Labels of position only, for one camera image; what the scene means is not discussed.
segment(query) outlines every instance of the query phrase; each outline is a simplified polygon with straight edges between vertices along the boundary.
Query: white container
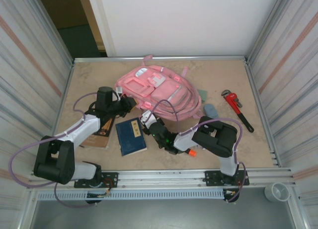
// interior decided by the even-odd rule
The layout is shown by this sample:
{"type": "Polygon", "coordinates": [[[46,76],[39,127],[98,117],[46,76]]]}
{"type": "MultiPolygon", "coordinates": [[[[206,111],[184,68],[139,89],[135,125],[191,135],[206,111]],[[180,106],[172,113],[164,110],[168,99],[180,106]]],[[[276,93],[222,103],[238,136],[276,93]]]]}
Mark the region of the white container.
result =
{"type": "Polygon", "coordinates": [[[286,202],[289,195],[289,190],[283,183],[272,183],[265,188],[266,198],[273,203],[286,202]]]}

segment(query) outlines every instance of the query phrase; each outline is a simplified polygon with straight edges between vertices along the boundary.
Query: beige surface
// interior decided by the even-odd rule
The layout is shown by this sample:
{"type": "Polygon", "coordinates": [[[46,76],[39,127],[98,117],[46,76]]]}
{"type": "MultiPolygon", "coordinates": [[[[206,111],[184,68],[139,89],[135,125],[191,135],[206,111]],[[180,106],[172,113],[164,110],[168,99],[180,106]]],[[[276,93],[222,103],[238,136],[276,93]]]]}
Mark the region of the beige surface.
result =
{"type": "MultiPolygon", "coordinates": [[[[206,103],[214,104],[220,117],[238,119],[235,112],[221,97],[221,92],[229,89],[238,95],[243,104],[241,109],[247,120],[255,128],[254,133],[243,126],[243,137],[238,145],[238,160],[247,167],[272,167],[265,133],[258,115],[257,107],[249,86],[242,61],[151,61],[148,65],[161,65],[181,73],[184,66],[189,66],[186,78],[198,89],[208,91],[206,103]]],[[[77,63],[72,77],[70,89],[66,98],[64,110],[59,125],[59,132],[74,124],[80,117],[72,111],[73,103],[82,95],[98,90],[100,86],[114,86],[115,81],[140,65],[140,62],[99,62],[77,63]]],[[[83,99],[78,108],[86,110],[95,101],[95,97],[83,99]]],[[[119,118],[115,123],[125,121],[141,114],[135,109],[125,118],[119,118]]],[[[169,130],[176,130],[176,123],[165,121],[169,130]]],[[[187,130],[198,120],[193,118],[181,122],[181,130],[187,130]]],[[[205,150],[198,150],[195,158],[182,153],[171,155],[164,149],[159,149],[152,136],[146,136],[148,150],[122,157],[118,144],[116,130],[113,127],[110,141],[105,149],[92,147],[78,148],[77,160],[98,163],[103,170],[124,169],[196,169],[218,168],[218,158],[205,150]]]]}

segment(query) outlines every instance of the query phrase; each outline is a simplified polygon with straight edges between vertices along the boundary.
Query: pink backpack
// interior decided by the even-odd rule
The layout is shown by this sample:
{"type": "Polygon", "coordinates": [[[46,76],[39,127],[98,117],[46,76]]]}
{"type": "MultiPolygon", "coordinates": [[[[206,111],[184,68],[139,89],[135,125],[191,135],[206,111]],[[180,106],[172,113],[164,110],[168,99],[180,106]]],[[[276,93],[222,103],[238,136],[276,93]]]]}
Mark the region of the pink backpack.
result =
{"type": "MultiPolygon", "coordinates": [[[[143,111],[152,110],[158,101],[166,99],[176,109],[179,120],[191,116],[197,118],[201,97],[198,90],[184,78],[187,68],[180,76],[165,67],[146,66],[145,60],[152,57],[144,57],[142,65],[118,79],[115,87],[122,87],[123,94],[137,99],[137,107],[143,111]]],[[[155,114],[176,121],[173,109],[166,102],[159,104],[155,114]]]]}

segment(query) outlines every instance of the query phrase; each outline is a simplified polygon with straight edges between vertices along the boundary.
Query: pipe wrench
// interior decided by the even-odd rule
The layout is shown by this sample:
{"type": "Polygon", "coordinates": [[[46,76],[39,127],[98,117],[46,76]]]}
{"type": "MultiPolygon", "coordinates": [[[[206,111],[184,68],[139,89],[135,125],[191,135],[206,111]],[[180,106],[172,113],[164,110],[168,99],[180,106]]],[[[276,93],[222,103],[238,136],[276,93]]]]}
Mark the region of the pipe wrench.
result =
{"type": "Polygon", "coordinates": [[[254,132],[254,128],[250,125],[250,123],[247,121],[247,119],[239,110],[239,108],[242,107],[242,104],[239,102],[238,96],[235,93],[232,93],[230,90],[224,90],[221,96],[224,97],[225,101],[227,101],[228,104],[231,106],[231,108],[235,111],[235,113],[238,115],[240,120],[246,126],[248,131],[254,132]]]}

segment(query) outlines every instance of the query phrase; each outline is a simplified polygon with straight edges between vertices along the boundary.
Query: orange object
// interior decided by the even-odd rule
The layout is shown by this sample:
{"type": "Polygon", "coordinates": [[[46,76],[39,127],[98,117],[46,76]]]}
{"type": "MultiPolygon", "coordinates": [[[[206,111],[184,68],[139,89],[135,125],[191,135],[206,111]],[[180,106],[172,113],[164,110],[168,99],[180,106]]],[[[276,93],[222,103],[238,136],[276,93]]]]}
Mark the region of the orange object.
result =
{"type": "Polygon", "coordinates": [[[189,151],[189,155],[192,156],[192,157],[195,157],[197,155],[197,152],[194,151],[194,150],[190,150],[189,151]]]}

